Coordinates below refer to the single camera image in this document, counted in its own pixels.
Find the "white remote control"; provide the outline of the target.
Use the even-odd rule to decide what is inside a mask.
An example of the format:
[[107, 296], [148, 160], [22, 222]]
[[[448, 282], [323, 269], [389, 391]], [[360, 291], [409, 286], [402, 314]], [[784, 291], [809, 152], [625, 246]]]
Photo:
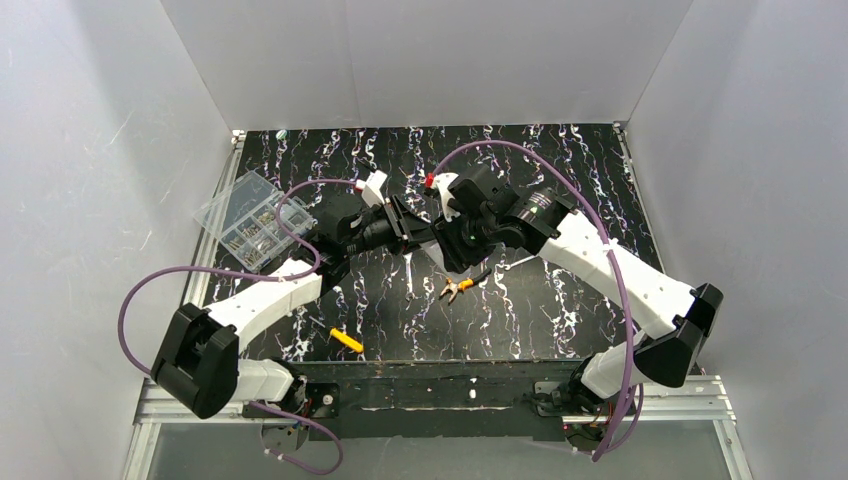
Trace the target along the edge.
[[436, 264], [444, 262], [444, 256], [439, 243], [435, 240], [423, 243], [421, 250]]

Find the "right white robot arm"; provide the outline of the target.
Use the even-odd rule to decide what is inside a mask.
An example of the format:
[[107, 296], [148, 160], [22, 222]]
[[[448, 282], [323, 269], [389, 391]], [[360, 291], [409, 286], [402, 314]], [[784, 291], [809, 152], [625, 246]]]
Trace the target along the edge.
[[570, 382], [575, 393], [609, 399], [624, 386], [626, 371], [631, 384], [683, 385], [723, 302], [718, 288], [677, 281], [603, 240], [573, 197], [554, 189], [519, 193], [482, 165], [430, 174], [425, 185], [442, 207], [432, 226], [439, 250], [433, 258], [446, 270], [463, 273], [503, 244], [566, 269], [630, 310], [639, 327], [634, 347], [592, 355]]

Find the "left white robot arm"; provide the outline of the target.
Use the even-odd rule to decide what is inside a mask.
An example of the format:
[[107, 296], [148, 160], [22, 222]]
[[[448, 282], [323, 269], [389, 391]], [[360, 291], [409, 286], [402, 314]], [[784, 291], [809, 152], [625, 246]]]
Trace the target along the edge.
[[315, 272], [299, 275], [314, 258], [300, 247], [274, 271], [272, 282], [257, 282], [209, 306], [181, 306], [150, 369], [152, 380], [200, 419], [231, 402], [300, 408], [305, 377], [280, 359], [244, 359], [243, 349], [283, 317], [332, 290], [349, 273], [353, 257], [381, 248], [406, 254], [433, 238], [431, 222], [396, 196], [374, 206], [351, 195], [336, 198], [319, 209], [305, 235], [322, 261]]

